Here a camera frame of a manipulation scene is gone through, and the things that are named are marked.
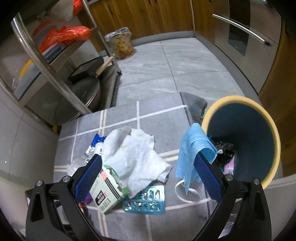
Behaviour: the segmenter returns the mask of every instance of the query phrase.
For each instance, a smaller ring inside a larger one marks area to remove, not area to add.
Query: wooden handle
[[[104,69],[113,61],[114,57],[109,57],[102,65],[96,70],[96,77],[98,77]]]

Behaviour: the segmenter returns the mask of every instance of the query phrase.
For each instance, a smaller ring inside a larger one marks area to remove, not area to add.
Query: blue plastic packaging
[[[93,141],[91,142],[91,147],[95,147],[97,143],[104,142],[106,137],[101,137],[99,134],[95,134]]]
[[[165,213],[165,188],[163,185],[148,186],[134,198],[122,201],[126,213],[159,215]]]

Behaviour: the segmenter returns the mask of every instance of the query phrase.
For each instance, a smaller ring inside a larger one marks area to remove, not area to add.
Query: trash bin
[[[263,107],[246,97],[224,97],[209,108],[202,129],[207,136],[234,144],[237,180],[252,182],[257,178],[263,189],[268,186],[279,165],[280,139]]]
[[[129,58],[135,53],[131,45],[131,32],[128,28],[121,28],[109,33],[105,36],[105,39],[115,53],[115,59],[117,60]]]

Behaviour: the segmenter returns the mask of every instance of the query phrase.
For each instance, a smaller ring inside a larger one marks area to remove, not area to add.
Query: oven
[[[214,44],[259,93],[277,52],[280,15],[264,0],[215,0],[214,6]]]

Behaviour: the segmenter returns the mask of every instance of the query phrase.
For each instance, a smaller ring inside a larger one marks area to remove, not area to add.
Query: shelving rack
[[[92,34],[98,34],[100,40],[103,43],[103,46],[108,54],[108,56],[113,56],[113,52],[108,46],[103,34],[101,33],[100,29],[98,28],[97,22],[90,10],[90,7],[87,3],[87,0],[81,0],[83,3],[84,9],[89,16],[89,19],[93,25],[91,29]],[[31,36],[29,35],[22,17],[20,13],[18,13],[12,20],[11,26],[13,29],[14,34],[16,35],[18,41],[20,42],[21,46],[23,47],[24,51],[29,55],[30,59],[34,63],[34,65],[40,70],[41,74],[44,78],[38,77],[28,88],[28,90],[24,93],[21,99],[17,99],[12,90],[9,86],[0,78],[0,88],[13,100],[15,104],[17,104],[24,112],[30,115],[33,119],[38,121],[45,127],[51,129],[51,125],[38,116],[34,111],[32,111],[27,104],[29,103],[30,99],[33,95],[40,90],[46,82],[49,82],[61,95],[63,98],[66,98],[69,103],[81,113],[81,115],[90,114],[91,111],[88,109],[87,106],[70,90],[70,88],[64,83],[63,79],[59,77],[57,71],[61,69],[61,67],[68,62],[70,59],[69,57],[84,43],[84,42],[75,42],[72,45],[68,46],[66,49],[63,50],[61,54],[57,56],[57,58],[49,64],[45,57],[39,52],[37,47],[35,46]],[[109,89],[106,90],[108,94],[113,93],[113,88],[115,84],[116,76],[121,75],[121,70],[118,66],[118,63],[114,59],[112,61],[112,68],[109,68],[109,72],[107,76],[111,79],[111,83],[108,84]],[[108,96],[108,100],[104,101],[107,106],[102,106],[101,108],[108,108],[110,105],[111,97]]]

